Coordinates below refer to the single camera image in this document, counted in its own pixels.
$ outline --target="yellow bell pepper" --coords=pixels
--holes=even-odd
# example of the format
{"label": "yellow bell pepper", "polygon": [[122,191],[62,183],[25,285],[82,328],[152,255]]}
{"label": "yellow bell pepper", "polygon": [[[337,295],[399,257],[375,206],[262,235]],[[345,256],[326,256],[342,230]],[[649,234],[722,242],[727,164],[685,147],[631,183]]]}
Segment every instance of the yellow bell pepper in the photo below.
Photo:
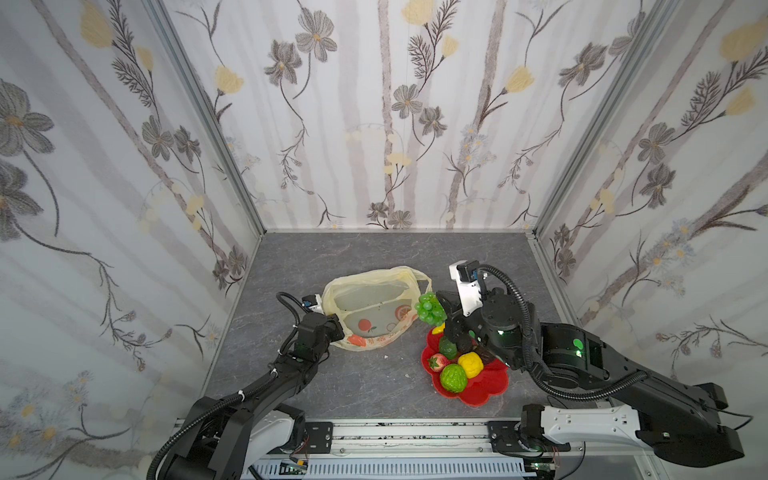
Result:
{"label": "yellow bell pepper", "polygon": [[457,363],[462,366],[468,379],[475,378],[482,372],[482,360],[480,355],[475,352],[465,353],[460,356]]}

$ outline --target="flower pattern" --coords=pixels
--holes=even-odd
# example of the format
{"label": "flower pattern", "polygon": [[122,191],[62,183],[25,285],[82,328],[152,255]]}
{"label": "flower pattern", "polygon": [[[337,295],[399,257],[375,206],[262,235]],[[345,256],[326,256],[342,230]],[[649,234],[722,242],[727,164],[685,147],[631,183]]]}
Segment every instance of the flower pattern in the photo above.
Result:
{"label": "flower pattern", "polygon": [[571,81],[576,81],[580,86],[587,83],[589,78],[589,72],[598,70],[605,63],[605,45],[593,45],[589,42],[586,47],[581,49],[581,52],[576,55],[576,65],[570,68],[563,68],[560,70],[560,81],[558,82],[561,87],[566,86]]}
{"label": "flower pattern", "polygon": [[149,116],[149,121],[141,125],[141,137],[145,142],[152,145],[152,156],[157,158],[160,155],[168,161],[170,159],[169,148],[174,146],[174,136],[169,131],[162,131],[160,124],[154,115]]}
{"label": "flower pattern", "polygon": [[176,137],[176,145],[179,147],[179,151],[182,154],[187,154],[187,159],[192,163],[193,156],[200,155],[200,141],[192,140],[190,132],[182,125],[179,125],[179,129],[176,130],[174,137]]}
{"label": "flower pattern", "polygon": [[410,87],[407,85],[400,85],[393,94],[395,96],[395,102],[392,104],[393,111],[400,112],[400,118],[408,118],[411,113],[418,114],[422,110],[422,102],[414,100],[418,94],[416,84],[412,84]]}
{"label": "flower pattern", "polygon": [[632,18],[627,25],[627,35],[614,38],[611,47],[608,49],[608,54],[613,55],[614,57],[616,55],[625,54],[627,50],[629,50],[629,47],[632,46],[632,41],[640,30],[640,26],[643,24],[644,20],[645,12],[640,12],[637,17]]}
{"label": "flower pattern", "polygon": [[562,270],[563,276],[571,275],[571,269],[576,267],[576,259],[573,252],[565,249],[558,253],[558,268]]}
{"label": "flower pattern", "polygon": [[368,214],[368,218],[376,220],[377,218],[386,218],[389,207],[384,202],[371,202],[371,213]]}
{"label": "flower pattern", "polygon": [[227,262],[224,260],[216,260],[214,265],[214,278],[219,282],[219,290],[224,290],[227,286],[227,275],[230,274],[230,269],[227,266]]}
{"label": "flower pattern", "polygon": [[232,251],[227,258],[227,265],[230,268],[232,275],[240,275],[245,271],[245,255],[237,248],[237,245],[232,246]]}
{"label": "flower pattern", "polygon": [[0,155],[13,157],[27,144],[39,154],[49,154],[53,144],[40,132],[53,128],[43,114],[29,111],[29,96],[21,88],[0,80]]}
{"label": "flower pattern", "polygon": [[410,218],[411,212],[396,210],[389,216],[389,226],[395,230],[410,228],[412,225]]}
{"label": "flower pattern", "polygon": [[648,208],[656,208],[667,202],[664,197],[664,189],[672,188],[674,176],[675,170],[670,170],[666,164],[659,164],[658,167],[648,172],[648,185],[640,190],[640,195],[650,195]]}
{"label": "flower pattern", "polygon": [[27,174],[0,160],[0,242],[19,238],[17,215],[37,215],[43,211],[32,197],[22,192]]}
{"label": "flower pattern", "polygon": [[301,9],[299,15],[299,25],[306,30],[306,33],[296,34],[296,46],[304,53],[315,52],[315,58],[320,61],[327,61],[327,51],[336,51],[338,46],[330,38],[333,33],[333,22],[328,15],[320,10],[315,11],[313,15],[308,8]]}
{"label": "flower pattern", "polygon": [[641,162],[645,162],[650,158],[652,164],[661,162],[666,154],[662,148],[664,145],[668,145],[672,141],[674,135],[674,128],[667,128],[667,124],[660,122],[655,124],[648,131],[648,138],[642,138],[638,142],[638,146],[642,148],[638,154],[637,159]]}
{"label": "flower pattern", "polygon": [[427,107],[422,111],[422,116],[419,117],[419,123],[424,125],[422,135],[427,135],[431,132],[435,132],[436,137],[442,136],[442,132],[448,128],[447,125],[440,123],[440,119],[443,118],[440,112],[440,107]]}
{"label": "flower pattern", "polygon": [[285,77],[289,82],[295,84],[296,69],[301,66],[301,57],[296,52],[296,46],[287,41],[277,43],[277,40],[272,40],[270,58],[275,64],[264,68],[264,73],[270,76],[270,83],[279,85]]}

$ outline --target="plastic bag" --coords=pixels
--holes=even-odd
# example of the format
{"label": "plastic bag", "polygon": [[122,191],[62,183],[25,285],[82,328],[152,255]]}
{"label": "plastic bag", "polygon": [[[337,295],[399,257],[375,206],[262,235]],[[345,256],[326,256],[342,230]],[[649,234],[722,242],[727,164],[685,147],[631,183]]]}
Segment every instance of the plastic bag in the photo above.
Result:
{"label": "plastic bag", "polygon": [[413,305],[420,280],[432,289],[432,279],[409,266],[332,280],[323,291],[323,312],[339,316],[344,328],[344,339],[333,345],[352,351],[389,345],[419,318]]}

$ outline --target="floral wallpaper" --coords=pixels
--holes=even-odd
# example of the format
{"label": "floral wallpaper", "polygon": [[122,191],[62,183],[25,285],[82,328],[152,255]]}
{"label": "floral wallpaper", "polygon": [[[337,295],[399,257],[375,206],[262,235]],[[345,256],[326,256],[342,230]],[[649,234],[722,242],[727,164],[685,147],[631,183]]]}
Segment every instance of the floral wallpaper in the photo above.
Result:
{"label": "floral wallpaper", "polygon": [[[540,241],[585,328],[681,382],[715,382],[759,478],[768,426],[768,9],[682,2]],[[730,426],[741,418],[722,415]]]}
{"label": "floral wallpaper", "polygon": [[0,464],[143,478],[257,237],[141,3],[0,7]]}
{"label": "floral wallpaper", "polygon": [[269,228],[530,228],[653,2],[165,0]]}

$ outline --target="flower-shaped red plate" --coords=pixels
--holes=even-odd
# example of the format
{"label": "flower-shaped red plate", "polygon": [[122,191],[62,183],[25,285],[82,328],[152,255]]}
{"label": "flower-shaped red plate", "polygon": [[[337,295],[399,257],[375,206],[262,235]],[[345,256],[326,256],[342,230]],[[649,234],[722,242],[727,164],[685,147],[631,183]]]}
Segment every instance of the flower-shaped red plate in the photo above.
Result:
{"label": "flower-shaped red plate", "polygon": [[[451,393],[440,385],[440,374],[429,368],[429,357],[440,353],[438,343],[442,333],[432,335],[432,329],[427,331],[427,347],[422,351],[422,367],[432,377],[432,384],[437,392],[447,399],[458,398],[466,405],[479,407],[485,405],[491,395],[501,395],[509,386],[507,366],[498,359],[483,367],[475,378],[467,380],[467,388],[461,393]],[[458,355],[451,363],[456,363]]]}

